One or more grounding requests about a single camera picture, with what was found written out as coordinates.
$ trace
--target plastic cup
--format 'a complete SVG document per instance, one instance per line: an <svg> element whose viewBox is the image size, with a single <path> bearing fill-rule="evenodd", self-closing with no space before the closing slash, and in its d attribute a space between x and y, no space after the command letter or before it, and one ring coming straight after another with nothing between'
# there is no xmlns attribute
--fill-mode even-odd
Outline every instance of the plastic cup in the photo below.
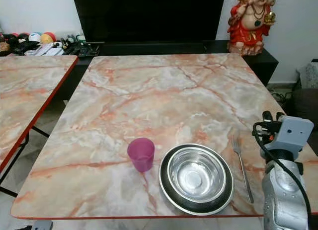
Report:
<svg viewBox="0 0 318 230"><path fill-rule="evenodd" d="M155 145L147 138L137 138L129 144L127 153L135 168L145 172L153 166Z"/></svg>

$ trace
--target buddha figurine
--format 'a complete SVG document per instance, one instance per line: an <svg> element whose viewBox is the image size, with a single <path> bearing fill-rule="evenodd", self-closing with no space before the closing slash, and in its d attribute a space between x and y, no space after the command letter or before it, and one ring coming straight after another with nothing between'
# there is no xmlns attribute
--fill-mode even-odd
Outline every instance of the buddha figurine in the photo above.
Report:
<svg viewBox="0 0 318 230"><path fill-rule="evenodd" d="M268 36L276 15L271 12L275 0L239 0L231 10L229 19L231 53L257 55L263 50L263 35Z"/></svg>

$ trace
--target metal fork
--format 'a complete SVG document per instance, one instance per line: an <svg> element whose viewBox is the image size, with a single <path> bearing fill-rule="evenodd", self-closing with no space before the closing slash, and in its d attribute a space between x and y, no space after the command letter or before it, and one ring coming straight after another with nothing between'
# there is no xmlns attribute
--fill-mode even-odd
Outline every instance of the metal fork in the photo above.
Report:
<svg viewBox="0 0 318 230"><path fill-rule="evenodd" d="M242 167L242 172L243 172L245 187L246 187L246 190L247 190L247 195L248 195L250 203L252 204L252 203L254 203L254 199L253 199L252 192L250 190L249 182L248 182L247 175L246 175L245 166L244 166L243 160L242 160L242 158L240 156L241 149L240 149L240 146L239 146L239 133L235 133L233 135L233 137L232 137L232 145L233 145L234 152L238 154L240 165Z"/></svg>

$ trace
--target television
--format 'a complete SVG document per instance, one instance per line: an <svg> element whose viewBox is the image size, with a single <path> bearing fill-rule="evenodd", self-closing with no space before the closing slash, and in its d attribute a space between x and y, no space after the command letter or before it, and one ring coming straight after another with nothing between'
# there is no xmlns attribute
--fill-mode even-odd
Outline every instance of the television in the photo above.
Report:
<svg viewBox="0 0 318 230"><path fill-rule="evenodd" d="M88 42L215 40L224 0L74 0Z"/></svg>

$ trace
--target metal bowl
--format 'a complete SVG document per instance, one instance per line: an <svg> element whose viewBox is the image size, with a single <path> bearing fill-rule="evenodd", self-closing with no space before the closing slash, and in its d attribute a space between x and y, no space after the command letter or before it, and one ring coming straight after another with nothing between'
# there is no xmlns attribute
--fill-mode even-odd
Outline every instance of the metal bowl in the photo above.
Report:
<svg viewBox="0 0 318 230"><path fill-rule="evenodd" d="M173 205L197 216L221 211L234 193L229 166L215 151L198 144L169 150L160 165L159 182Z"/></svg>
<svg viewBox="0 0 318 230"><path fill-rule="evenodd" d="M170 158L167 171L174 190L192 202L210 202L225 188L226 173L221 162L202 148L179 149Z"/></svg>

